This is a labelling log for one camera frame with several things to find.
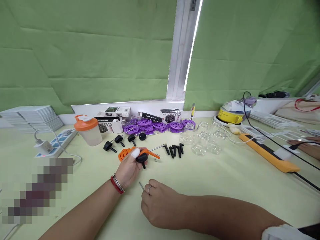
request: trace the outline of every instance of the red bracelet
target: red bracelet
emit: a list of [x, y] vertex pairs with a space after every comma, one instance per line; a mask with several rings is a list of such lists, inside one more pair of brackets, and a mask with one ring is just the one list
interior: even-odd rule
[[111, 176], [110, 180], [111, 180], [112, 184], [114, 185], [114, 187], [116, 188], [116, 190], [117, 190], [120, 194], [124, 193], [124, 190], [119, 189], [119, 187], [117, 186], [117, 184], [114, 182], [113, 176]]

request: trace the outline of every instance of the orange lid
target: orange lid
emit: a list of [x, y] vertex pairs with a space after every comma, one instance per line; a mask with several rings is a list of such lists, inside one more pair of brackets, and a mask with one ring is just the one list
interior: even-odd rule
[[98, 125], [98, 120], [88, 117], [87, 115], [77, 115], [74, 117], [77, 122], [74, 124], [74, 128], [77, 131], [87, 131]]

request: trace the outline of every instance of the silver bangle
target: silver bangle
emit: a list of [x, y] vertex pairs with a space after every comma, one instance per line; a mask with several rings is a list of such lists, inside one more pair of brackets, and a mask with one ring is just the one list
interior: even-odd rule
[[124, 191], [123, 187], [121, 187], [120, 183], [118, 182], [118, 179], [116, 178], [116, 173], [113, 174], [113, 180], [120, 189], [120, 191]]

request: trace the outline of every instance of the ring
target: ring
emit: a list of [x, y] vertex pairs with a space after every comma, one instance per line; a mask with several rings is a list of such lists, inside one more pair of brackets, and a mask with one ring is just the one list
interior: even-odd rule
[[148, 194], [150, 195], [150, 188], [151, 188], [152, 186], [150, 185], [150, 187], [148, 188]]

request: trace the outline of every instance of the red strap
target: red strap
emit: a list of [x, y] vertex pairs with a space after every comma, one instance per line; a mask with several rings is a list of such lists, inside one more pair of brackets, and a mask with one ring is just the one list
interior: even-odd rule
[[123, 190], [121, 191], [121, 189], [119, 189], [118, 186], [116, 185], [116, 183], [114, 182], [113, 176], [111, 176], [110, 180], [111, 180], [112, 184], [114, 185], [114, 187], [116, 188], [116, 190], [117, 190], [120, 194], [124, 193], [124, 191], [123, 191]]
[[299, 102], [314, 102], [314, 101], [305, 100], [305, 99], [302, 99], [302, 98], [297, 99], [296, 102], [294, 103], [294, 107], [295, 107], [296, 109], [298, 109], [299, 111], [302, 111], [302, 112], [311, 112], [311, 111], [314, 111], [314, 110], [317, 110], [317, 109], [320, 108], [320, 106], [319, 106], [319, 107], [316, 107], [316, 108], [314, 108], [314, 109], [312, 109], [312, 110], [304, 111], [304, 110], [301, 110], [301, 109], [298, 108], [297, 103], [299, 103]]

